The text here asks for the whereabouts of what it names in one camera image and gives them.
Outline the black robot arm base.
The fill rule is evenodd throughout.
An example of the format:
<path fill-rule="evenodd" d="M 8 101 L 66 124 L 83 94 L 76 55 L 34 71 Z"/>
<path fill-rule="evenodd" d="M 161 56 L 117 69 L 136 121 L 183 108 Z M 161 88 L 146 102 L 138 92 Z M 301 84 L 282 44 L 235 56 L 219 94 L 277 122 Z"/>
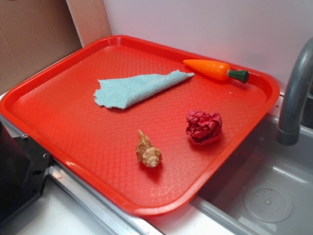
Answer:
<path fill-rule="evenodd" d="M 0 226 L 43 194 L 51 154 L 27 135 L 12 137 L 0 125 Z"/>

